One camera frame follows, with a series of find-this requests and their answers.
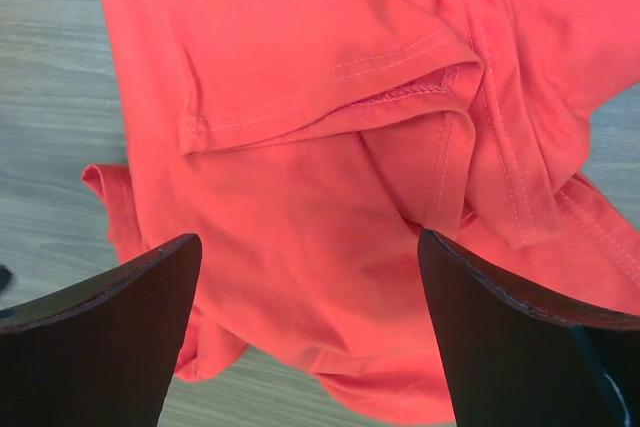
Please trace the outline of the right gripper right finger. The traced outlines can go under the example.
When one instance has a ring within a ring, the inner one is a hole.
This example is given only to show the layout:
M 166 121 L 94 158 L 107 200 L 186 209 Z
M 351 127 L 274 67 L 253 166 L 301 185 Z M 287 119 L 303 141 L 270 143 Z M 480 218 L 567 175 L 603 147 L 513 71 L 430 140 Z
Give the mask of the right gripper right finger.
M 418 257 L 457 425 L 638 425 L 638 316 L 550 290 L 431 230 Z

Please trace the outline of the orange t shirt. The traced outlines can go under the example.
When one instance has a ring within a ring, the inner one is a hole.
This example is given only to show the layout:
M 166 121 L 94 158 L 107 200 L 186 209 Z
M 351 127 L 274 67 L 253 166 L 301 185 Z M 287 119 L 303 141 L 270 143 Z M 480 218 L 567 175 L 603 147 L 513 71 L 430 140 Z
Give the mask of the orange t shirt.
M 128 162 L 83 179 L 122 261 L 201 238 L 177 378 L 255 347 L 356 413 L 451 421 L 424 229 L 638 312 L 638 232 L 581 169 L 639 80 L 639 0 L 102 2 Z

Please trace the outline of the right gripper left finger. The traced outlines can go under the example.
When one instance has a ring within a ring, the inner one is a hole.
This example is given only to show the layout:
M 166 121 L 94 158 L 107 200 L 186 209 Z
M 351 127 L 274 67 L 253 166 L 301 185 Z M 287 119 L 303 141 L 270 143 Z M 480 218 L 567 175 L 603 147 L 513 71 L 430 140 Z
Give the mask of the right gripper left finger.
M 2 310 L 2 425 L 157 425 L 201 257 L 199 237 L 181 235 Z

